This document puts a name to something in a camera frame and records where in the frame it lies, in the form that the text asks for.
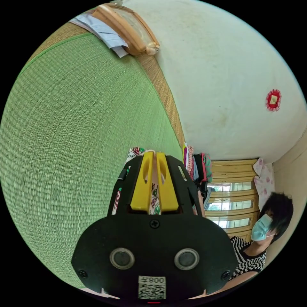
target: striped shirt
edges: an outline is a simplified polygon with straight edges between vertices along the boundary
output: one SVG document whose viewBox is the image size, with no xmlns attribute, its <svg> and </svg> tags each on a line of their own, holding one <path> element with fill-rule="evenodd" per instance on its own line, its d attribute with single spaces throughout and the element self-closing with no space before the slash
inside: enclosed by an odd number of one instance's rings
<svg viewBox="0 0 307 307">
<path fill-rule="evenodd" d="M 233 248 L 238 260 L 237 268 L 234 271 L 230 280 L 246 272 L 259 273 L 261 272 L 261 270 L 263 270 L 266 258 L 266 251 L 264 251 L 258 256 L 248 256 L 244 253 L 244 250 L 248 246 L 250 246 L 250 242 L 245 242 L 240 237 L 232 237 L 230 241 L 233 244 Z"/>
</svg>

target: printed label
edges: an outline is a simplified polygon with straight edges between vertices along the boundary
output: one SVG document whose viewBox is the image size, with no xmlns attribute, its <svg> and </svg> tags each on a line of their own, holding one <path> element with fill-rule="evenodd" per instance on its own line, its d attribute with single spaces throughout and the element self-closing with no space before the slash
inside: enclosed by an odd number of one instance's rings
<svg viewBox="0 0 307 307">
<path fill-rule="evenodd" d="M 166 278 L 157 276 L 139 276 L 138 298 L 147 300 L 165 300 Z"/>
</svg>

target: blue face mask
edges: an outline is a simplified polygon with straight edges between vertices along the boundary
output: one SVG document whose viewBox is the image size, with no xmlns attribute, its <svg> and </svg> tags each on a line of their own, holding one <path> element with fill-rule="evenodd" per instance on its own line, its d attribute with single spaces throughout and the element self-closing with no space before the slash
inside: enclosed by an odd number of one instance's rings
<svg viewBox="0 0 307 307">
<path fill-rule="evenodd" d="M 266 235 L 270 230 L 271 223 L 272 223 L 272 218 L 270 218 L 267 214 L 264 214 L 263 217 L 255 223 L 252 229 L 251 239 L 253 241 L 261 241 L 267 237 L 274 236 L 275 234 L 272 234 L 270 236 Z"/>
</svg>

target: red ornament on wall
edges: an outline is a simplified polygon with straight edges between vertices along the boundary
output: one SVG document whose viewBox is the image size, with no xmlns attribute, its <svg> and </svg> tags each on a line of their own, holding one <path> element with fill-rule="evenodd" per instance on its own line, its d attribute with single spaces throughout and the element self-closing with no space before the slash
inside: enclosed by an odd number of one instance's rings
<svg viewBox="0 0 307 307">
<path fill-rule="evenodd" d="M 279 110 L 281 93 L 279 90 L 271 90 L 266 96 L 266 107 L 269 111 L 274 112 Z"/>
</svg>

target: woman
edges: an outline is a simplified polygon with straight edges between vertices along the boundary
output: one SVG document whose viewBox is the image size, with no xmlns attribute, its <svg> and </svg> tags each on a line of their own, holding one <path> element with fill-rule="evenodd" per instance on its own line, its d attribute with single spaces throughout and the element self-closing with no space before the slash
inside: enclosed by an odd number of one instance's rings
<svg viewBox="0 0 307 307">
<path fill-rule="evenodd" d="M 292 200 L 283 193 L 273 192 L 252 229 L 252 242 L 245 242 L 240 237 L 230 239 L 237 255 L 238 266 L 229 282 L 222 289 L 209 295 L 233 288 L 260 273 L 264 268 L 266 249 L 283 235 L 290 224 L 292 215 Z M 204 294 L 193 298 L 209 295 L 204 291 Z"/>
</svg>

